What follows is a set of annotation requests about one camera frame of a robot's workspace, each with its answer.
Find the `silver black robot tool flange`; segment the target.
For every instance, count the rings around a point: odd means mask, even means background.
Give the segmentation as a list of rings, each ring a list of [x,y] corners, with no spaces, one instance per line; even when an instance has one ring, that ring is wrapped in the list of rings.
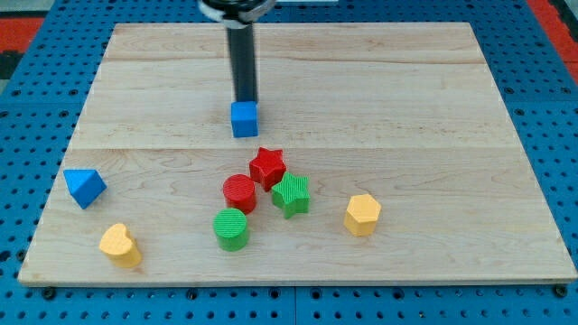
[[[212,21],[253,23],[269,12],[276,0],[198,0],[200,11]]]

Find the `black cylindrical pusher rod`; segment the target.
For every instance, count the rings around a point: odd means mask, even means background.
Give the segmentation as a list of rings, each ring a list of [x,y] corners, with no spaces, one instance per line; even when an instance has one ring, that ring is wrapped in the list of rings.
[[[258,101],[256,55],[253,24],[227,29],[229,62],[235,100]]]

